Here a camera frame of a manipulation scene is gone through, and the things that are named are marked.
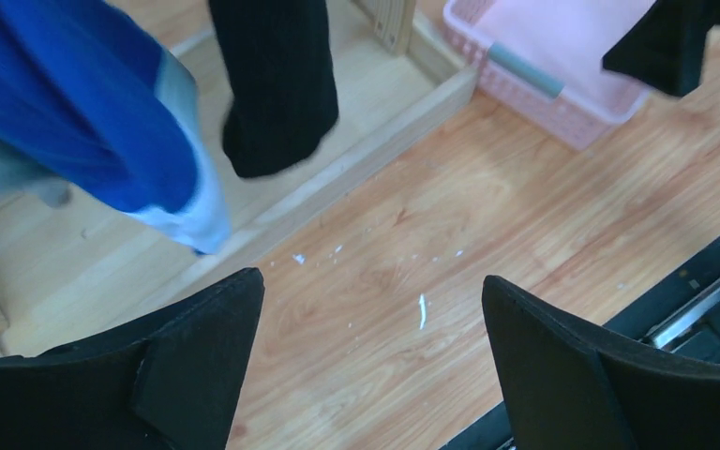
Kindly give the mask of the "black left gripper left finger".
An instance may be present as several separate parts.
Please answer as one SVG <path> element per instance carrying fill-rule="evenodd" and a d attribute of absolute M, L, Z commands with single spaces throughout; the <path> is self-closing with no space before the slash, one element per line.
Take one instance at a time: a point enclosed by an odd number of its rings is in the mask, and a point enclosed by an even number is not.
<path fill-rule="evenodd" d="M 262 311 L 260 270 L 34 357 L 0 358 L 0 449 L 222 449 Z"/>

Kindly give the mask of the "blue white underwear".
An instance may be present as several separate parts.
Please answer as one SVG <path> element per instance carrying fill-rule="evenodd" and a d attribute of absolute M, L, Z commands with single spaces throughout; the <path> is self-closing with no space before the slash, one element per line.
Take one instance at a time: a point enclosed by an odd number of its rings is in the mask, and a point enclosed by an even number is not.
<path fill-rule="evenodd" d="M 201 254 L 231 222 L 188 70 L 103 1 L 0 1 L 0 140 Z"/>

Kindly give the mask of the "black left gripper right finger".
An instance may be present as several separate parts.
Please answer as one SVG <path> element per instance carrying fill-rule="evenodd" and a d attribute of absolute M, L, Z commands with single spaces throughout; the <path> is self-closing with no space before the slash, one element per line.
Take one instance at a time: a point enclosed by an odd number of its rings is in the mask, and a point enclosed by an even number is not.
<path fill-rule="evenodd" d="M 519 449 L 720 449 L 720 365 L 664 352 L 499 276 L 482 307 Z"/>

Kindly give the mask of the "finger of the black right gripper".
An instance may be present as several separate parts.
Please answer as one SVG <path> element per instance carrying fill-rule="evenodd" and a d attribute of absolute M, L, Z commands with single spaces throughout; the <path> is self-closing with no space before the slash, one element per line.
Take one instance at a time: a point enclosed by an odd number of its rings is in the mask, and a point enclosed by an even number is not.
<path fill-rule="evenodd" d="M 674 98 L 701 84 L 707 35 L 720 0 L 656 1 L 602 58 L 602 68 Z"/>

